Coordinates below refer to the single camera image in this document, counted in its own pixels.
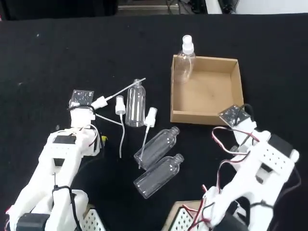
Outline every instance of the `black cloth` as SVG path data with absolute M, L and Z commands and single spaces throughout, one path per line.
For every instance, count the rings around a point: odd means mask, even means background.
M 0 208 L 13 204 L 28 183 L 50 132 L 70 125 L 66 110 L 73 89 L 105 97 L 146 77 L 146 111 L 158 109 L 155 128 L 180 128 L 168 153 L 185 160 L 179 174 L 148 200 L 134 188 L 138 170 L 132 156 L 145 128 L 126 128 L 123 159 L 118 158 L 122 128 L 98 120 L 108 137 L 105 158 L 89 164 L 72 188 L 83 189 L 112 231 L 160 230 L 176 201 L 198 200 L 201 185 L 215 185 L 220 161 L 230 156 L 211 139 L 211 126 L 170 123 L 170 67 L 181 37 L 192 35 L 200 56 L 239 60 L 244 99 L 254 107 L 261 130 L 290 142 L 301 156 L 296 165 L 302 187 L 275 207 L 277 230 L 295 230 L 307 212 L 308 156 L 307 14 L 186 15 L 37 20 L 0 23 Z M 115 101 L 98 110 L 118 120 Z M 219 137 L 231 147 L 232 133 Z M 225 166 L 222 185 L 234 171 Z M 291 176 L 286 186 L 296 184 Z

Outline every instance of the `white spray nozzle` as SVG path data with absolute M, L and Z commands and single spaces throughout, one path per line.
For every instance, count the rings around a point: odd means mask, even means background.
M 144 120 L 144 124 L 147 127 L 154 128 L 155 125 L 155 118 L 156 118 L 157 109 L 154 107 L 150 107 L 149 113 Z
M 194 48 L 193 48 L 193 39 L 190 35 L 185 35 L 183 36 L 183 45 L 182 45 L 182 49 L 183 49 L 183 53 L 186 55 L 190 55 L 193 53 Z
M 102 108 L 102 107 L 105 107 L 107 106 L 107 100 L 105 99 L 104 96 L 101 96 L 99 97 L 96 101 L 94 101 L 92 104 L 91 104 L 94 109 L 99 109 L 99 108 Z
M 125 105 L 124 105 L 124 98 L 122 95 L 118 95 L 116 97 L 116 104 L 115 104 L 115 112 L 117 115 L 124 115 L 126 113 Z

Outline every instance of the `circuit board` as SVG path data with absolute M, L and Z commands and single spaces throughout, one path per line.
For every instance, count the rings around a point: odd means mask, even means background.
M 240 111 L 240 107 L 237 105 L 233 105 L 226 110 L 219 113 L 219 117 L 222 119 L 223 122 L 229 125 L 229 127 L 234 127 L 235 125 L 240 124 L 244 120 L 250 118 L 250 115 L 245 112 L 243 109 Z
M 80 104 L 91 105 L 93 95 L 94 91 L 91 90 L 74 90 L 69 101 L 69 107 L 77 106 Z

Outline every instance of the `open cardboard box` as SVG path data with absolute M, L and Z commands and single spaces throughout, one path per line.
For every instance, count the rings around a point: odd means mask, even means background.
M 223 125 L 218 113 L 244 103 L 238 61 L 197 56 L 190 79 L 177 83 L 173 77 L 176 58 L 171 68 L 170 121 Z

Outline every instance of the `bottle neck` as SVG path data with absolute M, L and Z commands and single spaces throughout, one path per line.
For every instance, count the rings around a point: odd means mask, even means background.
M 140 86 L 141 86 L 140 79 L 135 79 L 135 80 L 134 80 L 134 83 L 135 83 L 135 84 L 134 84 L 135 87 L 140 87 Z
M 180 164 L 180 163 L 182 163 L 184 161 L 184 157 L 181 155 L 181 154 L 176 154 L 175 156 L 174 156 L 174 163 L 175 164 Z
M 177 136 L 180 133 L 180 129 L 178 127 L 174 126 L 169 130 L 169 132 L 170 132 L 171 135 Z

